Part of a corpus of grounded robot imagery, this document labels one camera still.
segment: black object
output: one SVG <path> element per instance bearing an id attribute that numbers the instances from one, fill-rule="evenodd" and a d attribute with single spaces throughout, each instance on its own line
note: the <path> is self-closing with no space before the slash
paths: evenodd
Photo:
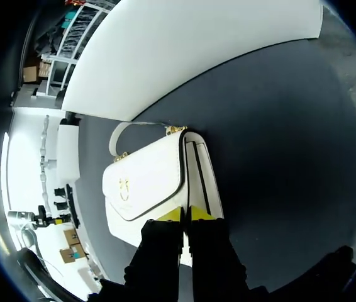
<path id="1" fill-rule="evenodd" d="M 72 221 L 72 217 L 70 214 L 65 214 L 65 215 L 59 215 L 60 219 L 62 219 L 62 223 L 65 222 L 71 222 Z"/>
<path id="2" fill-rule="evenodd" d="M 25 270 L 31 280 L 41 286 L 48 294 L 51 294 L 53 300 L 58 302 L 82 302 L 81 299 L 67 291 L 51 278 L 32 251 L 23 248 L 18 251 L 17 258 L 19 265 Z"/>
<path id="3" fill-rule="evenodd" d="M 70 185 L 66 185 L 66 194 L 67 194 L 67 201 L 69 203 L 70 214 L 72 214 L 72 221 L 75 225 L 75 228 L 78 228 L 80 225 L 80 221 L 77 217 L 75 202 L 73 199 L 73 190 Z"/>
<path id="4" fill-rule="evenodd" d="M 59 225 L 61 223 L 70 222 L 70 215 L 60 215 L 58 218 L 47 217 L 47 211 L 44 206 L 38 206 L 38 215 L 33 217 L 33 221 L 37 228 L 46 228 L 47 226 L 54 224 Z"/>
<path id="5" fill-rule="evenodd" d="M 66 201 L 63 202 L 63 203 L 54 202 L 53 204 L 57 207 L 58 211 L 66 210 L 68 208 L 68 205 L 67 205 Z"/>
<path id="6" fill-rule="evenodd" d="M 91 295 L 89 301 L 177 301 L 183 229 L 183 221 L 147 221 L 142 228 L 142 242 L 125 269 L 125 285 L 101 281 L 102 290 Z M 352 249 L 341 247 L 277 291 L 269 293 L 263 286 L 249 289 L 246 268 L 231 245 L 224 219 L 190 222 L 187 233 L 195 302 L 339 301 L 356 270 Z"/>
<path id="7" fill-rule="evenodd" d="M 76 213 L 76 207 L 75 207 L 75 203 L 74 203 L 74 199 L 73 199 L 73 189 L 71 188 L 70 185 L 66 185 L 66 189 L 65 188 L 58 188 L 54 190 L 55 196 L 60 196 L 63 197 L 67 200 L 67 204 L 64 205 L 64 203 L 54 203 L 57 206 L 58 210 L 65 210 L 67 207 L 69 207 L 70 209 L 70 214 L 72 215 L 72 221 L 73 224 L 75 225 L 75 228 L 78 228 L 80 226 L 80 221 L 77 217 L 77 213 Z"/>
<path id="8" fill-rule="evenodd" d="M 60 187 L 58 189 L 54 189 L 53 192 L 55 193 L 55 196 L 60 196 L 60 197 L 66 198 L 65 189 L 62 187 Z"/>

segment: cardboard box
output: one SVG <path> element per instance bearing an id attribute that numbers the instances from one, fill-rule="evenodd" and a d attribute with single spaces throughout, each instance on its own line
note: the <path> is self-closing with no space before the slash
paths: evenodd
<path id="1" fill-rule="evenodd" d="M 25 83 L 36 82 L 38 79 L 37 66 L 23 68 L 23 79 Z"/>
<path id="2" fill-rule="evenodd" d="M 72 249 L 60 250 L 59 252 L 65 263 L 75 262 L 75 257 Z"/>
<path id="3" fill-rule="evenodd" d="M 80 243 L 79 237 L 77 236 L 75 229 L 64 231 L 64 234 L 67 244 L 69 246 Z"/>
<path id="4" fill-rule="evenodd" d="M 73 257 L 75 259 L 83 258 L 86 256 L 86 253 L 84 252 L 82 245 L 79 243 L 71 245 L 70 249 L 73 251 Z"/>

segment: cable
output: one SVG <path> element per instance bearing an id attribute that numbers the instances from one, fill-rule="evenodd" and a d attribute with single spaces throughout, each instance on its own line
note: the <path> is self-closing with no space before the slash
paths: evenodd
<path id="1" fill-rule="evenodd" d="M 49 264 L 50 266 L 52 266 L 57 272 L 58 274 L 60 274 L 60 276 L 62 277 L 62 282 L 63 282 L 63 287 L 66 286 L 66 283 L 65 283 L 65 277 L 64 275 L 49 261 L 46 261 L 45 259 L 42 259 L 41 257 L 37 256 L 37 258 L 39 258 L 40 260 L 44 261 L 45 263 Z"/>
<path id="2" fill-rule="evenodd" d="M 24 224 L 20 231 L 22 231 L 22 230 L 24 229 L 24 227 L 27 226 L 27 224 L 29 224 L 29 223 L 30 223 L 30 222 Z M 33 230 L 30 230 L 29 228 L 26 228 L 25 230 L 26 230 L 26 231 L 29 231 L 29 232 L 34 232 Z M 26 244 L 26 242 L 25 242 L 25 239 L 23 238 L 23 234 L 21 234 L 21 240 L 23 241 L 24 246 L 25 246 L 26 248 L 30 249 L 29 247 L 27 247 L 27 244 Z M 35 237 L 34 237 L 34 244 L 35 244 L 35 246 L 36 246 L 37 251 L 39 251 L 38 242 L 35 240 Z M 49 264 L 50 266 L 52 266 L 52 267 L 58 272 L 58 274 L 60 274 L 60 276 L 62 277 L 63 287 L 65 287 L 66 282 L 65 282 L 65 277 L 64 277 L 64 275 L 63 275 L 51 262 L 49 262 L 49 261 L 43 259 L 43 258 L 40 257 L 39 255 L 37 255 L 37 253 L 36 253 L 36 256 L 37 256 L 37 258 L 40 259 L 41 261 L 44 261 L 45 263 L 47 263 L 47 264 Z"/>

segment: gold hardware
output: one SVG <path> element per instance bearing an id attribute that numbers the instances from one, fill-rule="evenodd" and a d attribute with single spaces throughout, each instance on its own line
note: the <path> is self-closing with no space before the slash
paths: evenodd
<path id="1" fill-rule="evenodd" d="M 179 132 L 179 131 L 184 131 L 188 129 L 187 126 L 182 126 L 182 127 L 176 127 L 176 126 L 168 126 L 167 129 L 165 129 L 165 134 L 166 135 L 171 135 L 175 132 Z"/>
<path id="2" fill-rule="evenodd" d="M 123 201 L 129 199 L 129 180 L 125 179 L 124 181 L 120 179 L 120 197 Z"/>
<path id="3" fill-rule="evenodd" d="M 114 162 L 119 162 L 121 159 L 123 159 L 124 157 L 127 157 L 129 155 L 128 152 L 123 152 L 120 156 L 117 156 L 114 158 Z"/>

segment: white shelving unit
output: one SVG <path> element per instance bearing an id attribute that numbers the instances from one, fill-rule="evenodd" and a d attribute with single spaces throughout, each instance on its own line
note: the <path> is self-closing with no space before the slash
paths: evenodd
<path id="1" fill-rule="evenodd" d="M 109 8 L 112 9 L 114 7 L 114 4 L 108 4 Z M 76 23 L 76 20 L 78 19 L 79 15 L 85 10 L 93 10 L 95 9 L 97 12 L 95 15 L 92 17 L 92 20 L 82 33 L 82 35 L 79 38 L 79 41 L 77 42 L 74 50 L 71 53 L 70 57 L 66 57 L 62 55 L 62 47 L 65 45 L 65 41 L 67 41 L 69 34 L 71 32 L 71 29 L 73 29 L 73 26 Z M 101 22 L 105 16 L 110 12 L 110 9 L 105 9 L 102 8 L 98 5 L 95 5 L 93 3 L 84 3 L 82 6 L 79 6 L 79 9 L 77 10 L 76 14 L 74 15 L 73 19 L 70 21 L 69 26 L 66 28 L 64 36 L 62 37 L 62 40 L 60 42 L 58 51 L 56 55 L 43 55 L 42 59 L 47 60 L 51 62 L 50 66 L 50 72 L 48 75 L 48 81 L 46 83 L 46 88 L 45 92 L 44 91 L 37 91 L 37 96 L 46 96 L 50 98 L 56 98 L 57 94 L 60 90 L 63 90 L 65 87 L 67 87 L 67 84 L 69 83 L 70 77 L 73 73 L 74 67 L 76 63 L 78 62 L 78 56 L 80 55 L 82 51 L 82 47 L 85 45 L 82 45 L 85 39 L 88 39 L 91 37 L 91 35 L 94 33 L 94 30 L 98 27 L 99 23 Z M 62 80 L 55 79 L 55 73 L 57 72 L 58 68 L 57 65 L 63 65 L 63 68 L 65 70 L 63 74 Z"/>

